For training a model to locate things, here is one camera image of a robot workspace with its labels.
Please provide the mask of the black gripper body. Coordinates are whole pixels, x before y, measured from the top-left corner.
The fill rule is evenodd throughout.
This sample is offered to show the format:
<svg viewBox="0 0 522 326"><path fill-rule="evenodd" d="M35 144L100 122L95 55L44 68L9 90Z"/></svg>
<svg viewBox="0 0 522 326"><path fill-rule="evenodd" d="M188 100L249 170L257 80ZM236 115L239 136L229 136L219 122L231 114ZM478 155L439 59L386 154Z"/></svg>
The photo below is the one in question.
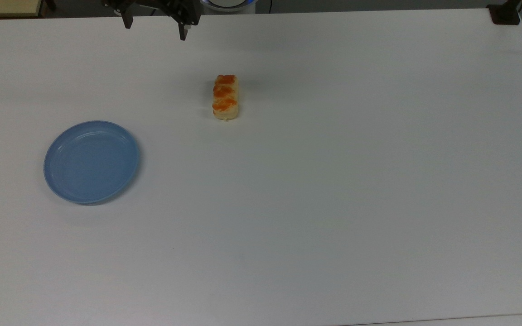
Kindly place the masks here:
<svg viewBox="0 0 522 326"><path fill-rule="evenodd" d="M172 17L178 24L198 25L201 17L199 0L102 0L105 7L110 7L122 16L122 11L131 11L133 4L161 10Z"/></svg>

